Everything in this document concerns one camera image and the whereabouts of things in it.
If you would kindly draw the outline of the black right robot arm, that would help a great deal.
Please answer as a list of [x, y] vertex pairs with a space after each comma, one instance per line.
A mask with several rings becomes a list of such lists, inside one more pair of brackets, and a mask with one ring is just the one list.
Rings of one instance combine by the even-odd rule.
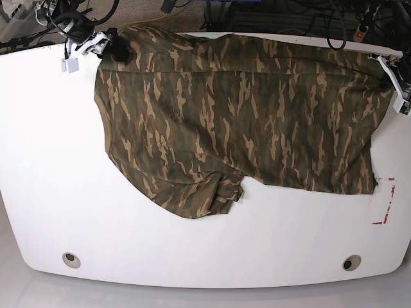
[[102, 59], [111, 55], [117, 62], [127, 62], [130, 52], [126, 43], [118, 35], [116, 28], [96, 31], [95, 27], [107, 22], [115, 13], [119, 1], [101, 19], [92, 21], [86, 14], [79, 12], [81, 1], [40, 1], [35, 5], [35, 17], [40, 25], [55, 28], [65, 37], [63, 69], [78, 63], [80, 55], [93, 53]]

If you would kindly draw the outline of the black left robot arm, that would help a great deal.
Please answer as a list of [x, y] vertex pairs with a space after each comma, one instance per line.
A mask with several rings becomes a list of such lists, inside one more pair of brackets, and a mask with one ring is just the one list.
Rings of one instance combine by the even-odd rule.
[[397, 93], [394, 109], [410, 117], [410, 50], [402, 57], [383, 56], [371, 53], [368, 58], [377, 61], [389, 77]]

